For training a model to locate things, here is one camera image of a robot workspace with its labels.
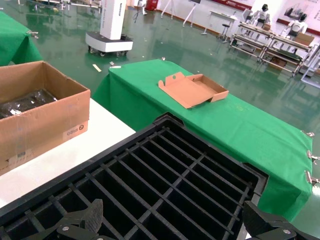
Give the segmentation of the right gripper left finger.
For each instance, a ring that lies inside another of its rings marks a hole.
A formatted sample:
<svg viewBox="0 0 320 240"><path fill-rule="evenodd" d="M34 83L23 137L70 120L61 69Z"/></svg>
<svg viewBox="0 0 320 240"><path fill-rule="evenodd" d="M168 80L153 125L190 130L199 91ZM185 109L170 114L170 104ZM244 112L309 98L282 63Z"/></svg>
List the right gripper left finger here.
<svg viewBox="0 0 320 240"><path fill-rule="evenodd" d="M38 240L102 240L103 201L94 200L86 209L69 212L53 227L37 234Z"/></svg>

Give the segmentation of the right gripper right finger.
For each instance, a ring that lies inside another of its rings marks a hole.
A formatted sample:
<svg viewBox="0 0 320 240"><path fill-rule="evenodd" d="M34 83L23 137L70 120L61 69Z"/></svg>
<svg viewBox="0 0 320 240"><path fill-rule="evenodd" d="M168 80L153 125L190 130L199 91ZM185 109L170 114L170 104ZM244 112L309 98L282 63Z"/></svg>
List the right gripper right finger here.
<svg viewBox="0 0 320 240"><path fill-rule="evenodd" d="M252 240L318 240L297 229L284 217L261 211L251 201L244 202L242 217Z"/></svg>

